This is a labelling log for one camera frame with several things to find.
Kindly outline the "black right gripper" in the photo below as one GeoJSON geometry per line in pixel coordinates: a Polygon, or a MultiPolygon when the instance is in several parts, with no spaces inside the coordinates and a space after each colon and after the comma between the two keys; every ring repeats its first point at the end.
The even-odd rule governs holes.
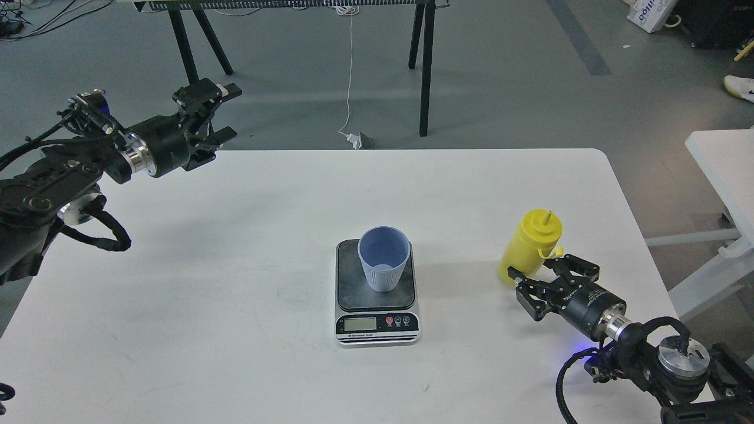
{"type": "Polygon", "coordinates": [[[555,312],[590,340],[605,340],[607,320],[603,314],[624,314],[627,303],[596,284],[600,266],[570,253],[545,260],[545,266],[555,274],[551,282],[536,281],[514,267],[507,268],[523,309],[536,322],[555,312]]]}

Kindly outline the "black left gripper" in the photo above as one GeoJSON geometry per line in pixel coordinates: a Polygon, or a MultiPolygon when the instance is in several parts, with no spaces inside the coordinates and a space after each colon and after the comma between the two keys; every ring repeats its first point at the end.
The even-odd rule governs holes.
{"type": "Polygon", "coordinates": [[[237,132],[230,127],[213,131],[211,121],[224,102],[242,93],[235,83],[216,84],[208,78],[179,88],[173,94],[177,115],[157,115],[126,130],[124,158],[131,172],[161,177],[184,165],[193,171],[214,161],[219,148],[237,132]]]}

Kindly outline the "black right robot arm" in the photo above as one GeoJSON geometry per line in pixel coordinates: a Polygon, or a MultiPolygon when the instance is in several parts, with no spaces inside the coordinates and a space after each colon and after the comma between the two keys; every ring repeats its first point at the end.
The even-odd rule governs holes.
{"type": "Polygon", "coordinates": [[[654,396],[663,423],[752,422],[752,369],[725,344],[707,349],[675,317],[629,320],[625,301],[598,284],[594,263],[566,254],[544,265],[555,273],[551,282],[507,269],[523,309],[534,320],[554,312],[598,343],[571,355],[558,373],[555,399],[564,421],[576,421],[564,396],[566,371],[585,359],[584,370],[595,383],[629,379],[654,396]]]}

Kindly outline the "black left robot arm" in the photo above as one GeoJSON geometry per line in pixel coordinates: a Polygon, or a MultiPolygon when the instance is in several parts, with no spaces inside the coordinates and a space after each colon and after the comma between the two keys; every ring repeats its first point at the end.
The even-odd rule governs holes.
{"type": "Polygon", "coordinates": [[[105,211],[98,181],[118,184],[145,171],[159,178],[178,167],[191,171],[215,159],[233,139],[232,128],[213,131],[216,110],[242,94],[237,84],[208,78],[173,94],[175,114],[157,115],[125,127],[110,113],[103,90],[68,99],[59,122],[2,156],[2,168],[41,150],[41,159],[11,179],[3,179],[2,282],[37,276],[49,245],[59,234],[105,251],[125,251],[125,228],[105,211]]]}

